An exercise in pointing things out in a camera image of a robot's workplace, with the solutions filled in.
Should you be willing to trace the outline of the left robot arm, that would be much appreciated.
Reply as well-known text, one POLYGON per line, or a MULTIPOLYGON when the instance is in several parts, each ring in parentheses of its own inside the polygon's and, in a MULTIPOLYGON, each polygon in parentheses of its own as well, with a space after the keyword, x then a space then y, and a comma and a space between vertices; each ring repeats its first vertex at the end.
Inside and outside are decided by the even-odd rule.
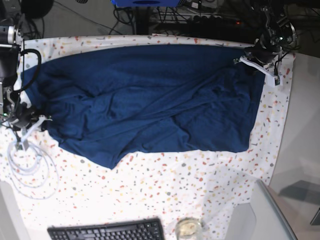
POLYGON ((297 40, 296 30, 285 13, 282 0, 251 0, 250 6, 259 15, 261 34, 254 46, 246 47, 244 55, 233 62, 265 74, 265 82, 270 87, 279 86, 282 84, 282 59, 297 40))

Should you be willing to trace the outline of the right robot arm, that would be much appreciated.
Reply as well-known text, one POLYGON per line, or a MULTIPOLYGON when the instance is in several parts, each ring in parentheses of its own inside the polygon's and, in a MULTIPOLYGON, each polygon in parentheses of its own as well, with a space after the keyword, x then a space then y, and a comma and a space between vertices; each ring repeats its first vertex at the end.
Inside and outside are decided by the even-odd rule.
POLYGON ((26 102, 21 101, 21 94, 38 78, 42 64, 38 50, 25 48, 24 22, 25 16, 18 13, 0 20, 0 125, 12 131, 15 149, 26 151, 30 147, 28 137, 41 129, 43 122, 50 121, 51 117, 40 114, 34 106, 28 107, 26 102), (22 76, 20 88, 14 89, 20 60, 24 60, 27 54, 37 56, 35 72, 27 83, 24 83, 22 76))

